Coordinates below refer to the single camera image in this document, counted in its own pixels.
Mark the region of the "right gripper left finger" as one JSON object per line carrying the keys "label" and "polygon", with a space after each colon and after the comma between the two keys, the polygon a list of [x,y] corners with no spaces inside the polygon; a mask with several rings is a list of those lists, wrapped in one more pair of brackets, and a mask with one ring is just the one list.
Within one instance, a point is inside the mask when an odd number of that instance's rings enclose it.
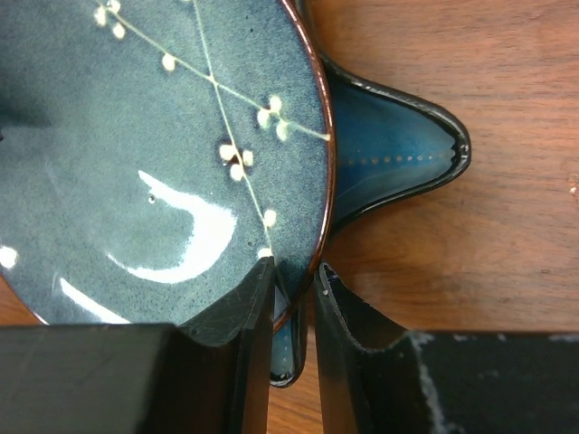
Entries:
{"label": "right gripper left finger", "polygon": [[4,433],[263,433],[275,266],[184,323],[1,330]]}

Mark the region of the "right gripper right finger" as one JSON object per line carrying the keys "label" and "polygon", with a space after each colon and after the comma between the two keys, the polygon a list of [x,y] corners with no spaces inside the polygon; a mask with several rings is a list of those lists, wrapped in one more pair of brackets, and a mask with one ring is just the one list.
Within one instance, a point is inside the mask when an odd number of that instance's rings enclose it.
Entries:
{"label": "right gripper right finger", "polygon": [[575,333],[406,329],[322,264],[318,379],[327,433],[575,433]]}

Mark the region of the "dark blue branch plate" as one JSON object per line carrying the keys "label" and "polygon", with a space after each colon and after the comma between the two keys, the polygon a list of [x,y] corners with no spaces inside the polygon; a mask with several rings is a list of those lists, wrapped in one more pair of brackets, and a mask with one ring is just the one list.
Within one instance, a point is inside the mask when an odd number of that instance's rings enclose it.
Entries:
{"label": "dark blue branch plate", "polygon": [[182,324],[327,234],[335,145],[288,1],[4,1],[1,271],[42,322]]}

